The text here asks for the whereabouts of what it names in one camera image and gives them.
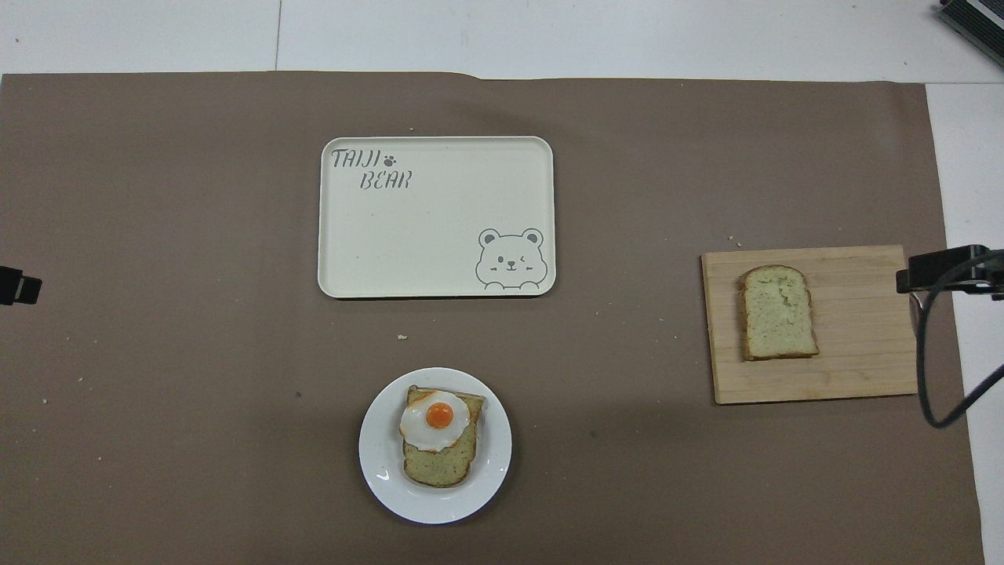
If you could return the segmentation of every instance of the bear ear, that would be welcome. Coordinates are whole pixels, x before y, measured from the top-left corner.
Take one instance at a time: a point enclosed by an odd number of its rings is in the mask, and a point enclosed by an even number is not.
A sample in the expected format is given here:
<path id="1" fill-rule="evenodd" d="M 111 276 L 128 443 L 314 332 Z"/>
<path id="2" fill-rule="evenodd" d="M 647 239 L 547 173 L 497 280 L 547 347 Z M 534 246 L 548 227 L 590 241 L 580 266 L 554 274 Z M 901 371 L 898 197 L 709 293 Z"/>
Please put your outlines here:
<path id="1" fill-rule="evenodd" d="M 544 242 L 544 234 L 539 229 L 530 227 L 523 231 L 523 239 L 539 247 Z"/>
<path id="2" fill-rule="evenodd" d="M 482 231 L 481 235 L 478 236 L 478 242 L 481 243 L 482 247 L 484 247 L 485 245 L 491 243 L 492 241 L 495 241 L 498 238 L 499 238 L 499 232 L 489 227 L 488 229 Z"/>

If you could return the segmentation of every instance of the toast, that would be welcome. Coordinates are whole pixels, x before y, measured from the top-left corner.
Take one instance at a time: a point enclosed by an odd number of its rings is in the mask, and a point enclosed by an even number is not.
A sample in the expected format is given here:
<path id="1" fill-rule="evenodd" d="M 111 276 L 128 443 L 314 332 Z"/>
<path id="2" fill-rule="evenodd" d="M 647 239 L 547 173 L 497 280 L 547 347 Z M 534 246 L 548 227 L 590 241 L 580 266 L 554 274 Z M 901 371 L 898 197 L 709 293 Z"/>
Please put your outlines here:
<path id="1" fill-rule="evenodd" d="M 433 392 L 434 388 L 416 385 L 408 387 L 408 403 Z M 412 481 L 429 487 L 447 488 L 460 484 L 471 472 L 471 463 L 478 449 L 478 419 L 485 397 L 476 394 L 453 392 L 467 404 L 471 419 L 457 443 L 437 453 L 422 452 L 408 442 L 404 443 L 405 475 Z"/>
<path id="2" fill-rule="evenodd" d="M 781 264 L 758 266 L 740 277 L 743 359 L 804 358 L 819 354 L 812 329 L 812 298 L 805 275 Z"/>

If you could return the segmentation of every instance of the egg yolk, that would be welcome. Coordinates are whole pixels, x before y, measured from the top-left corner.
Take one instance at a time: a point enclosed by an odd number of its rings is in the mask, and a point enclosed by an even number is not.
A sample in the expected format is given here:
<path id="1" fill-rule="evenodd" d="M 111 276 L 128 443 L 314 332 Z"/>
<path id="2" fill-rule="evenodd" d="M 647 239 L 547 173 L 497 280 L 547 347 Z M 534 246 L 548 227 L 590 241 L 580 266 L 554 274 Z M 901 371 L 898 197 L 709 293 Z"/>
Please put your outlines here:
<path id="1" fill-rule="evenodd" d="M 426 410 L 426 423 L 436 430 L 443 430 L 453 421 L 453 408 L 445 402 L 437 402 Z"/>

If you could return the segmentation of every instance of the bear drawing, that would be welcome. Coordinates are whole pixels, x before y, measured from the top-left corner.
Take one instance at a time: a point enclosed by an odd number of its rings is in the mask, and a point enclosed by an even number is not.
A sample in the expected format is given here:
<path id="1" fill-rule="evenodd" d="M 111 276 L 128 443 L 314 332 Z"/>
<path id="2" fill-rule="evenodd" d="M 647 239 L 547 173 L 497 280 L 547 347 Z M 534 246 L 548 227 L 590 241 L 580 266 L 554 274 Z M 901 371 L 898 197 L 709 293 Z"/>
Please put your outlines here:
<path id="1" fill-rule="evenodd" d="M 544 236 L 529 228 L 522 235 L 499 235 L 488 228 L 478 236 L 481 260 L 475 267 L 478 280 L 488 289 L 539 289 L 547 277 L 547 263 L 540 252 Z"/>

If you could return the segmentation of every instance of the wooden cutting board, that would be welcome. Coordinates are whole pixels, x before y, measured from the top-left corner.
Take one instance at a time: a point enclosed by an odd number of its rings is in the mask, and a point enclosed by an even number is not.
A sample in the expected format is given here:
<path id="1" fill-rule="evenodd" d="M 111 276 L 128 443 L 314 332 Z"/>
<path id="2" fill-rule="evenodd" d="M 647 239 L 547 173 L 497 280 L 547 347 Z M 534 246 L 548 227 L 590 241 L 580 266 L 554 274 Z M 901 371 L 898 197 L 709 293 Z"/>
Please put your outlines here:
<path id="1" fill-rule="evenodd" d="M 900 245 L 715 252 L 701 263 L 719 404 L 917 392 L 909 297 L 896 293 Z M 738 279 L 764 264 L 805 274 L 819 355 L 743 360 Z"/>

